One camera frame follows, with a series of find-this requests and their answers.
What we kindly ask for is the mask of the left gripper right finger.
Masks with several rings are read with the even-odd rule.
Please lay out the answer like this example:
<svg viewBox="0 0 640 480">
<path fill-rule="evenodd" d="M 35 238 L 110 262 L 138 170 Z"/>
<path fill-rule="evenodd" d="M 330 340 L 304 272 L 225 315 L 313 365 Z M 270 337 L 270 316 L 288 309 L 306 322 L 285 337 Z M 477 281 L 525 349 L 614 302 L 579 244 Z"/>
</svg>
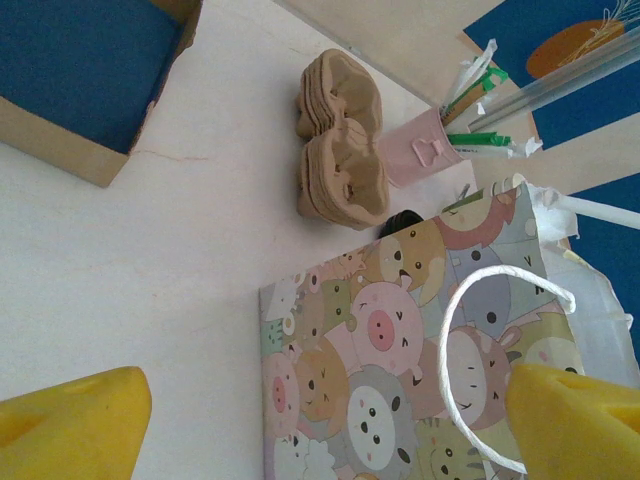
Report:
<svg viewBox="0 0 640 480">
<path fill-rule="evenodd" d="M 640 389 L 523 364 L 506 409 L 529 480 L 640 480 Z"/>
</svg>

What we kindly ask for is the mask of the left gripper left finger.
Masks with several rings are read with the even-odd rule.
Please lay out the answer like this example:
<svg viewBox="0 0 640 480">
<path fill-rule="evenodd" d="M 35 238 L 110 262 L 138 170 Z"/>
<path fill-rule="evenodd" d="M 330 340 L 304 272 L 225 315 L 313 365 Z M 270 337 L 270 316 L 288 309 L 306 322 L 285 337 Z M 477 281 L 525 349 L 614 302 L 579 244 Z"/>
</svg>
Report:
<svg viewBox="0 0 640 480">
<path fill-rule="evenodd" d="M 151 410 L 134 366 L 0 401 L 0 480 L 131 480 Z"/>
</svg>

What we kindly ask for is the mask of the white paper straw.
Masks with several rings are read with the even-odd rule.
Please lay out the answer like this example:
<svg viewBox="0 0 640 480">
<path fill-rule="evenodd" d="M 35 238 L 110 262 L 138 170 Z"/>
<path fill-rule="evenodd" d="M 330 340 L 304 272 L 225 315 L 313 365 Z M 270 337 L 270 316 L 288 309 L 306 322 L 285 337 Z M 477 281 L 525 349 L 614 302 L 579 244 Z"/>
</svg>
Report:
<svg viewBox="0 0 640 480">
<path fill-rule="evenodd" d="M 530 137 L 524 143 L 515 142 L 509 136 L 495 136 L 488 144 L 460 146 L 459 152 L 479 158 L 529 158 L 543 146 L 542 140 Z"/>
<path fill-rule="evenodd" d="M 526 184 L 536 217 L 539 238 L 557 242 L 579 236 L 578 215 L 640 230 L 640 213 L 563 195 L 554 188 Z"/>
<path fill-rule="evenodd" d="M 458 74 L 448 93 L 448 102 L 453 102 L 462 92 L 487 70 L 489 64 L 498 49 L 497 41 L 492 38 L 488 41 L 481 55 L 471 61 L 463 61 L 460 64 Z"/>
</svg>

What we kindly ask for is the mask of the cartoon print paper bag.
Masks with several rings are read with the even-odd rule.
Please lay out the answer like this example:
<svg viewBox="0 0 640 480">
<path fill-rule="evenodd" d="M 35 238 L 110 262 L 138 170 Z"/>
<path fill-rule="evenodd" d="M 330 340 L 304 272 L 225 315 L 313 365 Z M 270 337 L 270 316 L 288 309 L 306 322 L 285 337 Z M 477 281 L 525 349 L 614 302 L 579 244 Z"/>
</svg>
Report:
<svg viewBox="0 0 640 480">
<path fill-rule="evenodd" d="M 633 320 L 608 280 L 539 238 L 526 184 L 497 187 L 261 290 L 265 480 L 527 480 L 446 409 L 445 314 L 461 419 L 512 459 L 517 365 L 640 387 Z"/>
</svg>

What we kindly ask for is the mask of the stack of black cup lids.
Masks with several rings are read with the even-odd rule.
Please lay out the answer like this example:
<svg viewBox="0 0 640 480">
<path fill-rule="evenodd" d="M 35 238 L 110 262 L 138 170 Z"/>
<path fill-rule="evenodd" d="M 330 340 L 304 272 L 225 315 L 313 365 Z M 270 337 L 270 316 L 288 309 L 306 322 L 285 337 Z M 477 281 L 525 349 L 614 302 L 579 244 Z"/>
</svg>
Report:
<svg viewBox="0 0 640 480">
<path fill-rule="evenodd" d="M 378 238 L 399 232 L 423 221 L 423 217 L 413 210 L 403 210 L 387 219 L 379 230 Z"/>
</svg>

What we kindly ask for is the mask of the brown cardboard tray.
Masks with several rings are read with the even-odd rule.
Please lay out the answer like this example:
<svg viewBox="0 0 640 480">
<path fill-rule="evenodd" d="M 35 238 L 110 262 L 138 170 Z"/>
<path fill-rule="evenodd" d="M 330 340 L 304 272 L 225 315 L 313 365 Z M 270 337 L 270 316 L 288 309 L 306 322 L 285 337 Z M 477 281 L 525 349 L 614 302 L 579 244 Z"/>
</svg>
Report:
<svg viewBox="0 0 640 480">
<path fill-rule="evenodd" d="M 182 26 L 175 52 L 159 90 L 149 102 L 143 122 L 126 153 L 103 147 L 40 118 L 0 96 L 0 142 L 37 157 L 85 181 L 107 187 L 129 160 L 142 130 L 157 104 L 175 60 L 194 40 L 204 0 L 150 0 Z"/>
</svg>

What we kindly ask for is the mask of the green wrapped straw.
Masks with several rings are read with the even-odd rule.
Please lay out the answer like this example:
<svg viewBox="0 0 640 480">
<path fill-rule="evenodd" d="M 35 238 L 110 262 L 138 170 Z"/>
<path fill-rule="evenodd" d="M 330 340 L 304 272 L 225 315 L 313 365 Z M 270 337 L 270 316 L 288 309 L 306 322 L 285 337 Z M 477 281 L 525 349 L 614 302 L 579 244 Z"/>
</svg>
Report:
<svg viewBox="0 0 640 480">
<path fill-rule="evenodd" d="M 452 146 L 508 147 L 512 143 L 510 136 L 500 135 L 497 132 L 450 133 L 447 138 Z"/>
<path fill-rule="evenodd" d="M 465 95 L 467 95 L 476 86 L 482 87 L 483 93 L 488 93 L 493 90 L 496 85 L 503 84 L 509 78 L 509 74 L 497 67 L 488 67 L 487 70 L 475 80 L 469 87 L 464 89 L 460 94 L 454 97 L 452 101 L 447 103 L 442 109 L 442 112 L 451 110 Z"/>
</svg>

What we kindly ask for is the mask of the pink metal bucket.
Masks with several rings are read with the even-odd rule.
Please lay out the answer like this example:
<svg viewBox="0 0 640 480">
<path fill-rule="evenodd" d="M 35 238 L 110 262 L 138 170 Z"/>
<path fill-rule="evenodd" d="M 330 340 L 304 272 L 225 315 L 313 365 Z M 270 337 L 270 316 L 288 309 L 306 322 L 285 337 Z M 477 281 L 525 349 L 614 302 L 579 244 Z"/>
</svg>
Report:
<svg viewBox="0 0 640 480">
<path fill-rule="evenodd" d="M 405 188 L 463 161 L 445 133 L 437 108 L 384 133 L 378 140 L 390 183 Z"/>
</svg>

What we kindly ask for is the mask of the wrapped straws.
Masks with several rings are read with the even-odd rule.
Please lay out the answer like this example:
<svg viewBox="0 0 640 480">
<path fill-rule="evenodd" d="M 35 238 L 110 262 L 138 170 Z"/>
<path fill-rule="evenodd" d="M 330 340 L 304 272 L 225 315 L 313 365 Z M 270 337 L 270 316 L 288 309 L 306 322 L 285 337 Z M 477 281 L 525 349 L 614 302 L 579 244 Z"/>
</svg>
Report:
<svg viewBox="0 0 640 480">
<path fill-rule="evenodd" d="M 640 61 L 640 26 L 490 105 L 468 129 L 485 130 L 533 112 L 637 61 Z"/>
</svg>

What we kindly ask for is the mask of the stack of pulp cup carriers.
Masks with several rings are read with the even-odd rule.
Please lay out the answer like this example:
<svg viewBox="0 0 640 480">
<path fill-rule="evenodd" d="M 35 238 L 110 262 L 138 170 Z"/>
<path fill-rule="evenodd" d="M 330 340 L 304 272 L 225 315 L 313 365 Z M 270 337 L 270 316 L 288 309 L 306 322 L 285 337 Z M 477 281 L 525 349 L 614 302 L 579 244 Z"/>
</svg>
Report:
<svg viewBox="0 0 640 480">
<path fill-rule="evenodd" d="M 388 177 L 378 151 L 381 96 L 368 71 L 328 49 L 303 71 L 295 98 L 296 134 L 305 140 L 298 212 L 354 230 L 380 225 L 389 212 Z"/>
</svg>

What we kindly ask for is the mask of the cardboard tray with blue cloth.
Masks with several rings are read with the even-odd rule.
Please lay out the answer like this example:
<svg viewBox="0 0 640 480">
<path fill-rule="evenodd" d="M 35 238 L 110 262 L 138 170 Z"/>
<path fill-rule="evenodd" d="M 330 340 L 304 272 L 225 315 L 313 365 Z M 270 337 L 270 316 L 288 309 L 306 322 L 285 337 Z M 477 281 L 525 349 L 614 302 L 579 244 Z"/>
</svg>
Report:
<svg viewBox="0 0 640 480">
<path fill-rule="evenodd" d="M 150 0 L 0 0 L 0 96 L 126 153 L 181 32 Z"/>
</svg>

